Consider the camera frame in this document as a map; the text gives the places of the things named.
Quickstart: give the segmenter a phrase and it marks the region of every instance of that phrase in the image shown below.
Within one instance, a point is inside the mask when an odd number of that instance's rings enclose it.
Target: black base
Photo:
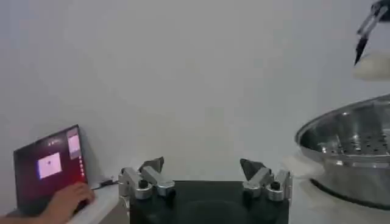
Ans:
[[[132,224],[288,224],[289,201],[243,195],[240,181],[175,181],[170,199],[130,202]]]
[[[324,185],[320,184],[320,182],[318,182],[317,180],[315,179],[310,179],[310,182],[316,186],[318,189],[336,197],[336,198],[339,198],[339,199],[342,199],[344,201],[348,201],[348,202],[351,202],[351,203],[354,203],[354,204],[358,204],[358,205],[361,205],[361,206],[366,206],[366,207],[370,207],[370,208],[376,208],[376,209],[381,209],[381,210],[390,210],[390,206],[389,205],[382,205],[382,204],[376,204],[376,203],[373,203],[373,202],[369,202],[369,201],[361,201],[361,200],[358,200],[358,199],[354,199],[354,198],[350,198],[348,196],[345,196],[345,195],[341,195],[327,187],[325,187]]]

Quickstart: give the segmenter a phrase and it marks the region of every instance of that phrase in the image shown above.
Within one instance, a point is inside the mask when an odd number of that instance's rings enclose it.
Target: cable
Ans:
[[[98,190],[98,189],[101,189],[103,187],[107,187],[107,186],[111,186],[111,185],[116,185],[118,184],[118,181],[113,181],[113,180],[106,180],[106,181],[103,181],[99,184],[99,187],[95,187],[95,188],[91,188],[92,191],[95,191],[95,190]]]

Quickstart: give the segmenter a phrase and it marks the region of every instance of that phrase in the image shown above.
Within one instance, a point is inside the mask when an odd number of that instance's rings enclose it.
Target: person's hand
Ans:
[[[74,210],[83,200],[88,202],[94,200],[94,193],[88,185],[76,183],[65,187],[54,194],[40,218],[43,223],[64,224],[72,217]]]

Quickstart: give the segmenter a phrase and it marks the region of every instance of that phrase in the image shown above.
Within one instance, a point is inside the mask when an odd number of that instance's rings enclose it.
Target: white background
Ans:
[[[12,151],[73,124],[92,179],[158,156],[175,179],[242,180],[241,157],[278,168],[306,121],[389,92],[352,77],[371,3],[0,1],[0,212]],[[380,25],[369,48],[389,39]]]
[[[44,179],[62,171],[61,158],[58,152],[39,159],[37,164],[40,179]]]

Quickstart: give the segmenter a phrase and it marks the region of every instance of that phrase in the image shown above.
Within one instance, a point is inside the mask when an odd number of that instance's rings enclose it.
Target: laptop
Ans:
[[[41,214],[58,190],[88,183],[78,125],[15,150],[13,160],[16,200],[24,215]]]

